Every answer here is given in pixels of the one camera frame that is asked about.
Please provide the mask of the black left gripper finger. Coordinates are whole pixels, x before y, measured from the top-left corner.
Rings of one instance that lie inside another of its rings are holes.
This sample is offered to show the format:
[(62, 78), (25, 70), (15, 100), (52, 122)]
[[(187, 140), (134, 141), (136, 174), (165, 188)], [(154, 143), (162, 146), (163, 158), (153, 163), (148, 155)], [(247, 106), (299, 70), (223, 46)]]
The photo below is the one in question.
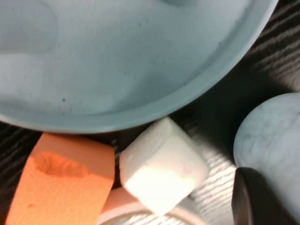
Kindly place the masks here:
[(277, 225), (278, 206), (265, 178), (256, 170), (236, 170), (232, 215), (235, 225)]

